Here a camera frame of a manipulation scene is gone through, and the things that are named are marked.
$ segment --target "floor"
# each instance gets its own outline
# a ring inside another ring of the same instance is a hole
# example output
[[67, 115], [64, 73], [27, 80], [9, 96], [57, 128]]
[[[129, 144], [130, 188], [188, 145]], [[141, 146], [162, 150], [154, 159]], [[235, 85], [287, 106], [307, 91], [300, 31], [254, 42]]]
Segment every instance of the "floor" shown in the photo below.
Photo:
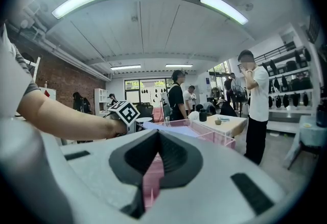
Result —
[[[260, 167], [270, 175], [285, 192], [298, 190], [311, 176], [317, 162], [317, 157], [302, 151], [290, 170], [282, 166], [284, 158], [293, 143], [294, 135], [280, 133], [275, 137], [266, 134], [266, 148]], [[246, 129], [236, 137], [236, 151], [244, 154], [246, 151]]]

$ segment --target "ceiling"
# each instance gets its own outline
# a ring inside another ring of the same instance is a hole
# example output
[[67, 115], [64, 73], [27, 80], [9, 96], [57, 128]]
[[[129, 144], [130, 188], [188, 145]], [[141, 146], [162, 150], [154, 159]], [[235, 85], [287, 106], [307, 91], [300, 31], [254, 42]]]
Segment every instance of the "ceiling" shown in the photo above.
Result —
[[203, 72], [303, 14], [299, 0], [224, 0], [249, 19], [242, 26], [199, 0], [100, 0], [57, 20], [51, 12], [65, 1], [36, 0], [30, 8], [41, 5], [48, 40], [103, 74], [112, 66], [157, 72], [176, 63]]

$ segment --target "black t-shirt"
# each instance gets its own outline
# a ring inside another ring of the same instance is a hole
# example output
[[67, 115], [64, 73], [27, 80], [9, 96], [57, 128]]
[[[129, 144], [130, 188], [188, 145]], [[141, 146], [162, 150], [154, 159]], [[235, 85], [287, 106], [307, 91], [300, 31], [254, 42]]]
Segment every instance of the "black t-shirt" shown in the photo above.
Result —
[[226, 88], [226, 90], [230, 90], [231, 89], [231, 79], [227, 79], [225, 82], [224, 82], [224, 86]]
[[178, 104], [184, 104], [183, 91], [177, 82], [174, 84], [176, 86], [172, 87], [168, 93], [169, 104], [173, 111], [180, 112]]

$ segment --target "red brick wall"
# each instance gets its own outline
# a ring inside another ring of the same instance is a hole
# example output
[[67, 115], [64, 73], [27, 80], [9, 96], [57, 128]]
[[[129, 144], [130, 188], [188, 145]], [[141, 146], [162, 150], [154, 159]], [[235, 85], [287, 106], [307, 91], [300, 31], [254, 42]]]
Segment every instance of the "red brick wall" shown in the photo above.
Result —
[[56, 100], [68, 107], [73, 107], [73, 93], [79, 92], [81, 96], [89, 100], [94, 114], [94, 89], [105, 89], [105, 81], [95, 78], [89, 73], [57, 58], [22, 36], [17, 38], [17, 33], [9, 28], [7, 30], [11, 42], [16, 45], [20, 53], [30, 54], [35, 62], [37, 57], [41, 58], [36, 75], [36, 84], [38, 86], [44, 87], [47, 81], [48, 88], [57, 91]]

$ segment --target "sleeve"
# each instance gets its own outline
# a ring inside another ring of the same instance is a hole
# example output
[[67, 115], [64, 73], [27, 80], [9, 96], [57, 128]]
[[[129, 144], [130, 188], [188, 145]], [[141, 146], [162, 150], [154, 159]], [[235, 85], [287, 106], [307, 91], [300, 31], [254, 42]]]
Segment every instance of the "sleeve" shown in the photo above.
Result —
[[264, 88], [266, 83], [269, 83], [269, 76], [265, 70], [258, 70], [254, 73], [253, 80], [260, 88]]
[[183, 97], [183, 92], [182, 89], [179, 88], [178, 91], [176, 91], [176, 98], [175, 98], [176, 104], [184, 104], [184, 97]]
[[[18, 62], [18, 64], [22, 67], [22, 69], [23, 69], [26, 73], [30, 74], [29, 69], [28, 69], [27, 66], [26, 66], [25, 60], [24, 60], [24, 58], [21, 56], [21, 54], [19, 53], [19, 51], [18, 51], [17, 48], [16, 48], [16, 57], [15, 57], [15, 59], [16, 59], [16, 61]], [[25, 93], [24, 93], [24, 96], [25, 96], [27, 93], [29, 93], [29, 92], [31, 92], [31, 91], [34, 91], [34, 90], [36, 90], [36, 89], [39, 89], [39, 87], [35, 84], [34, 80], [32, 79], [32, 76], [31, 76], [31, 82], [30, 82], [29, 86], [27, 87], [27, 89], [26, 89], [26, 91], [25, 91]]]

